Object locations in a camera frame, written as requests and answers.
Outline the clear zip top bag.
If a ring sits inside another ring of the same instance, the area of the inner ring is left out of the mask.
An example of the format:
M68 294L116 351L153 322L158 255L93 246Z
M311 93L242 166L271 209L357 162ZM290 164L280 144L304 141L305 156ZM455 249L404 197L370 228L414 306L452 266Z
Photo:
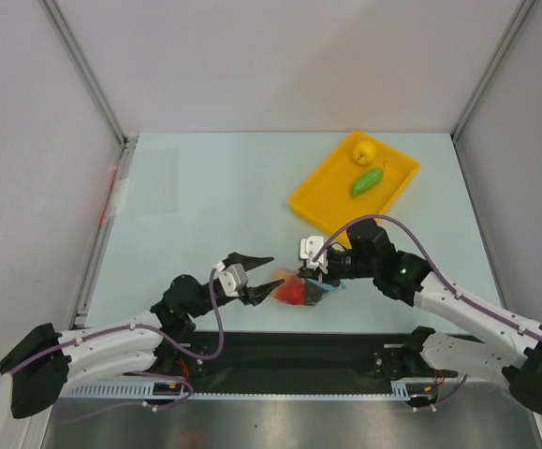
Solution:
M314 307L327 295L343 291L346 286L342 282L339 285L331 285L313 279L304 279L292 270L276 268L271 279L282 281L273 290L271 296L278 302L290 306Z

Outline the peach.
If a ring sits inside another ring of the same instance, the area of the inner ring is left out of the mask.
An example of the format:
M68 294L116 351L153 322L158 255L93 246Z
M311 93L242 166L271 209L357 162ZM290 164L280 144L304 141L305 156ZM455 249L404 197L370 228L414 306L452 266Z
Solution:
M300 278L298 277L297 273L293 270L285 269L285 268L277 268L272 273L273 279L275 281L280 281L279 288L283 287L292 287L294 285L300 284Z

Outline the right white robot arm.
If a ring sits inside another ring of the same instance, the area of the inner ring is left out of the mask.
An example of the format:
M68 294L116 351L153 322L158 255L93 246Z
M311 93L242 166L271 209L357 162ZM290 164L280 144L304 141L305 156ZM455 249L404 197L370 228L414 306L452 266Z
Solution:
M377 215L342 226L348 247L334 237L300 240L300 277L332 285L369 279L385 296L441 317L470 335L457 339L420 327L408 339L403 365L414 375L449 369L507 390L542 415L542 323L484 300L449 280L427 251L395 248Z

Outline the red pear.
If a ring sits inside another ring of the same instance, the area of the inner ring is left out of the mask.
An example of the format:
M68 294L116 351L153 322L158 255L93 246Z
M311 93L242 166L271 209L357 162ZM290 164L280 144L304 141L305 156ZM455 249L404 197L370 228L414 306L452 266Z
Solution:
M302 306L306 302L304 286L299 283L281 286L277 290L276 298L285 304Z

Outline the dark grape bunch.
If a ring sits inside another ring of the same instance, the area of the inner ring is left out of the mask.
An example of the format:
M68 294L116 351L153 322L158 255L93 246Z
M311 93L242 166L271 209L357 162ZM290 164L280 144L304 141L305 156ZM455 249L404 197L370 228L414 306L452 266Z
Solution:
M307 307L315 306L328 293L328 291L325 288L313 282L305 282L303 285L303 292L304 292L303 305Z

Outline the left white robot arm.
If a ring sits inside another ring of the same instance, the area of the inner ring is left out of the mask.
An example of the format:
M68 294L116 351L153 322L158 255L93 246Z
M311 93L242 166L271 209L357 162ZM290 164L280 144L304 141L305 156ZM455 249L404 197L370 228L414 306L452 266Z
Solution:
M250 306L264 301L280 283L252 287L247 274L272 260L230 253L205 283L182 274L147 311L120 323L67 331L51 323L35 327L0 361L0 374L11 381L13 418L40 413L78 386L133 372L168 374L183 356L214 360L224 349L225 332L218 332L212 352L197 353L188 346L195 319L218 314L235 300Z

